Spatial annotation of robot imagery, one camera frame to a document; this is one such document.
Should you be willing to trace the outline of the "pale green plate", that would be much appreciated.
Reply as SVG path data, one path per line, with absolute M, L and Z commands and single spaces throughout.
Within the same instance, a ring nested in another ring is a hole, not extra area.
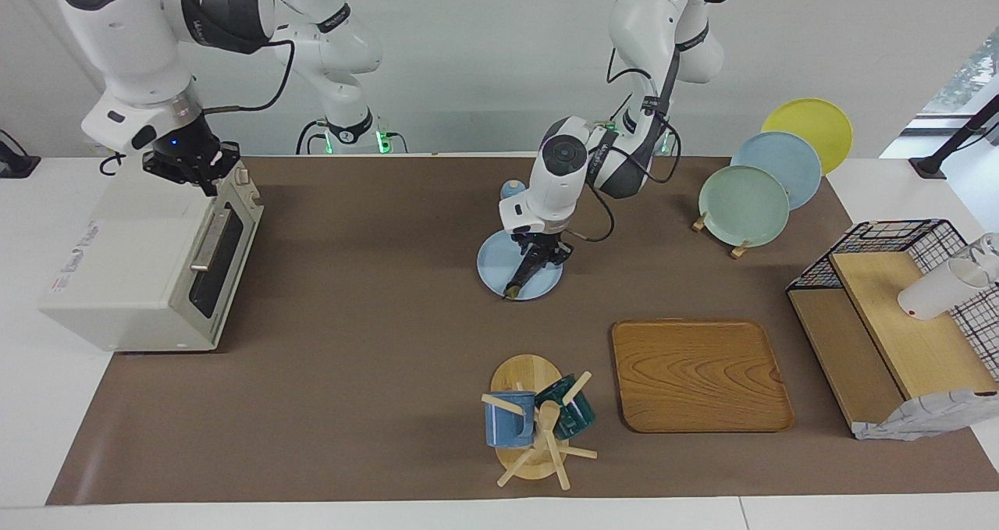
M 699 212 L 715 238 L 732 247 L 759 247 L 784 232 L 788 194 L 767 171 L 731 165 L 715 171 L 699 193 Z

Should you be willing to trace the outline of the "white toaster oven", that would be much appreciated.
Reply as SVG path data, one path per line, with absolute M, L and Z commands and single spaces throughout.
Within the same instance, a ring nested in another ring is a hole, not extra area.
M 252 181 L 242 162 L 228 182 Z M 39 300 L 40 312 L 111 352 L 211 351 L 182 313 L 180 289 L 209 199 L 127 158 Z

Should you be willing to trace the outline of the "brown table mat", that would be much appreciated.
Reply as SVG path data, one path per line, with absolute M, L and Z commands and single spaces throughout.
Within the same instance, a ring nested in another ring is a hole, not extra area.
M 117 354 L 52 505 L 559 496 L 515 480 L 485 444 L 479 396 L 497 366 L 537 354 L 592 373 L 595 424 L 567 462 L 574 497 L 994 491 L 964 429 L 858 441 L 785 286 L 849 219 L 831 187 L 739 261 L 693 233 L 724 158 L 685 158 L 667 185 L 615 201 L 614 235 L 579 244 L 549 295 L 503 301 L 477 252 L 499 231 L 525 158 L 250 158 L 265 203 L 210 354 Z M 647 318 L 748 318 L 770 335 L 795 423 L 771 434 L 638 434 L 620 419 L 610 330 Z

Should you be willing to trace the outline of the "dark purple eggplant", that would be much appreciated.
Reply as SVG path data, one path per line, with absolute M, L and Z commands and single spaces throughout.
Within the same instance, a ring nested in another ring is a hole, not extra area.
M 522 256 L 524 256 L 524 253 L 527 252 L 528 249 L 535 249 L 536 252 L 535 266 L 536 263 L 539 262 L 540 258 L 547 257 L 547 250 L 535 243 L 525 245 L 524 248 L 522 248 Z M 511 301 L 518 299 L 518 297 L 521 294 L 522 288 L 524 288 L 524 286 L 527 285 L 528 282 L 535 277 L 535 275 L 536 273 L 532 274 L 531 278 L 520 278 L 518 277 L 518 267 L 517 267 L 517 269 L 515 269 L 514 271 L 513 276 L 511 276 L 510 281 L 507 282 L 506 287 L 504 287 L 503 289 L 503 299 Z

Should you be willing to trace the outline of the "grey checked cloth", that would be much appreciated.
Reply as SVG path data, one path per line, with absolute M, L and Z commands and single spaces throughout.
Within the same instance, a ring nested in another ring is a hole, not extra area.
M 999 418 L 999 392 L 975 393 L 957 389 L 931 393 L 905 401 L 888 419 L 879 422 L 853 422 L 854 438 L 913 441 L 967 428 Z

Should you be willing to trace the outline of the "wooden serving tray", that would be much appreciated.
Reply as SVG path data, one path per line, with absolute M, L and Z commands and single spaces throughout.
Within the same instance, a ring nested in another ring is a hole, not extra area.
M 795 423 L 770 335 L 745 318 L 622 320 L 622 422 L 639 434 L 775 433 Z

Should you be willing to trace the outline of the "yellow plate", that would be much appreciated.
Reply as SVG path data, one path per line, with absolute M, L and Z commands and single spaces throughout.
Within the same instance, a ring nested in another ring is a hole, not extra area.
M 834 171 L 849 156 L 854 130 L 845 111 L 821 98 L 799 98 L 774 109 L 763 121 L 761 132 L 792 133 L 815 149 L 822 175 Z

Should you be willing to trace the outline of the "black clamp mount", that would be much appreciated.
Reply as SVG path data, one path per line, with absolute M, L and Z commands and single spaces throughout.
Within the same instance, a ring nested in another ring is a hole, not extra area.
M 0 128 L 0 178 L 27 178 L 40 162 L 41 157 L 29 154 L 14 136 Z

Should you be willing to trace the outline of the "dark green mug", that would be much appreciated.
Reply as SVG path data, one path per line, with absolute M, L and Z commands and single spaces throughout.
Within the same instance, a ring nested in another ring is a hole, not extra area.
M 595 412 L 582 391 L 579 391 L 570 402 L 563 404 L 564 397 L 575 383 L 577 383 L 577 377 L 570 373 L 535 395 L 536 407 L 540 407 L 546 401 L 554 401 L 560 406 L 559 420 L 556 421 L 553 430 L 554 437 L 560 440 L 578 436 L 595 422 Z

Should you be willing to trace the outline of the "clear glass cup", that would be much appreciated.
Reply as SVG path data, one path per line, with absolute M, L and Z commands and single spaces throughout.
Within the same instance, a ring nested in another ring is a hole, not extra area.
M 985 233 L 965 249 L 969 263 L 965 281 L 979 287 L 999 283 L 999 233 Z

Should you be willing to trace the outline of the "wooden mug tree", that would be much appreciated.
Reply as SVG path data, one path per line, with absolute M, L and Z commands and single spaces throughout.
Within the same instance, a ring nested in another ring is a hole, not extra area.
M 521 354 L 510 357 L 500 364 L 492 375 L 489 391 L 482 394 L 482 403 L 493 404 L 517 413 L 517 406 L 490 397 L 488 394 L 497 391 L 531 391 L 536 395 L 564 376 L 553 363 L 538 355 Z M 584 372 L 575 377 L 577 383 L 564 397 L 563 404 L 574 399 L 579 391 L 584 392 L 584 387 L 590 381 L 592 374 Z M 560 440 L 554 437 L 554 425 L 560 416 L 560 406 L 556 402 L 546 401 L 540 407 L 534 406 L 534 413 L 534 442 L 531 445 L 522 448 L 492 447 L 504 468 L 503 475 L 497 480 L 497 486 L 506 486 L 513 478 L 539 480 L 555 475 L 561 490 L 567 491 L 571 487 L 570 478 L 565 471 L 567 457 L 595 459 L 597 453 L 572 446 L 570 439 Z

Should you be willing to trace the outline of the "white cup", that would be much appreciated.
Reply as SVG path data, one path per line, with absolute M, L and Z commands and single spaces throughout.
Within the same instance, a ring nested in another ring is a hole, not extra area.
M 995 274 L 989 269 L 954 257 L 901 291 L 897 303 L 907 315 L 930 320 L 971 300 L 994 281 Z

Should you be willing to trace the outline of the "wooden shelf box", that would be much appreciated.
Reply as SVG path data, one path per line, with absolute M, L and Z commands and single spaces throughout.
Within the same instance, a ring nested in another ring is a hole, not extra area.
M 841 289 L 788 293 L 847 425 L 879 423 L 905 401 L 970 389 L 999 392 L 956 321 L 919 320 L 897 295 L 921 272 L 904 252 L 830 257 Z

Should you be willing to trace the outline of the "large light blue plate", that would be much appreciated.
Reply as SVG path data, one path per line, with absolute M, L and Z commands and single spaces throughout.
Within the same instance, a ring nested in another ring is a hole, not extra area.
M 731 165 L 749 166 L 777 179 L 790 210 L 809 203 L 819 189 L 822 167 L 817 152 L 803 138 L 784 131 L 765 131 L 742 143 Z

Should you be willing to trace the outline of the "wooden plate rack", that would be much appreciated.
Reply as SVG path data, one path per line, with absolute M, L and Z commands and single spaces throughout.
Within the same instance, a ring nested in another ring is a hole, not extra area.
M 738 244 L 735 243 L 735 239 L 738 238 L 734 232 L 730 231 L 727 227 L 723 227 L 721 221 L 711 217 L 709 212 L 703 212 L 697 217 L 697 219 L 690 225 L 692 231 L 702 232 L 707 231 L 713 235 L 718 240 L 724 242 L 725 244 L 731 245 L 731 251 L 729 251 L 729 257 L 734 260 L 740 259 L 745 252 L 752 245 L 752 238 L 746 237 L 741 240 Z

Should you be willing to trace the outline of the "small light blue plate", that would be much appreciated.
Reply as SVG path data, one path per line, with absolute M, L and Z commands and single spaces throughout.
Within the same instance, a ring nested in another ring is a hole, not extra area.
M 503 289 L 513 277 L 515 269 L 522 260 L 520 245 L 511 235 L 500 229 L 482 243 L 479 247 L 477 267 L 479 278 L 496 295 L 503 296 Z M 557 275 L 542 276 L 536 274 L 522 288 L 517 301 L 529 301 L 542 297 L 553 290 L 563 276 L 563 265 L 557 266 Z

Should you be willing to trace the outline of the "blue mug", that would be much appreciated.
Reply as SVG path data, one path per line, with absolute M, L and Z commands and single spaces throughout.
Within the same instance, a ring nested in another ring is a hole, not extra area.
M 510 412 L 493 404 L 485 404 L 485 441 L 493 448 L 522 448 L 534 442 L 535 393 L 531 391 L 497 391 L 488 396 L 517 406 Z

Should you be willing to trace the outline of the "glass oven door with handle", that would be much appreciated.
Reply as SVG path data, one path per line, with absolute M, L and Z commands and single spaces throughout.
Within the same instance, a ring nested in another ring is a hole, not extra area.
M 218 346 L 261 214 L 263 202 L 252 181 L 225 183 L 209 199 L 180 289 L 182 313 L 200 336 L 190 348 Z

